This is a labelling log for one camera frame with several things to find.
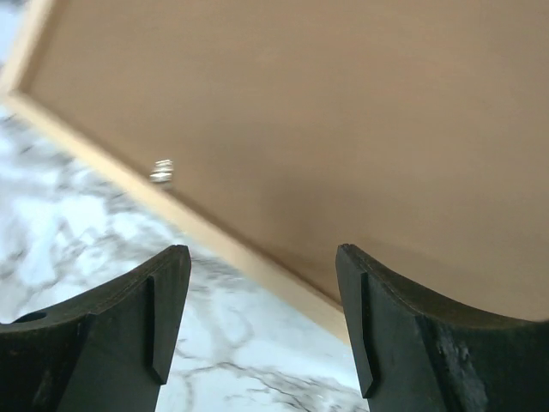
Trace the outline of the wooden picture frame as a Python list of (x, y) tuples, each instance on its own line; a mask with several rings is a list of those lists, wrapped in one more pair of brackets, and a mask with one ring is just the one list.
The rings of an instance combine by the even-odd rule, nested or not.
[(545, 1), (32, 1), (1, 95), (340, 339), (343, 243), (548, 316)]

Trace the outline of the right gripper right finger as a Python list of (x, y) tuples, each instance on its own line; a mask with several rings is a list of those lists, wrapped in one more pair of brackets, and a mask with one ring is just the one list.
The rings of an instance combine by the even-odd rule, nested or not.
[(335, 268), (370, 410), (547, 410), (547, 322), (464, 305), (355, 245), (339, 246)]

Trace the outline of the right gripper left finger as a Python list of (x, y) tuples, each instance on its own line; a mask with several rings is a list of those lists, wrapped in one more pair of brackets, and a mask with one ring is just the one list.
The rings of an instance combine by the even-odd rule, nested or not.
[(171, 245), (130, 272), (1, 326), (3, 411), (153, 411), (191, 271)]

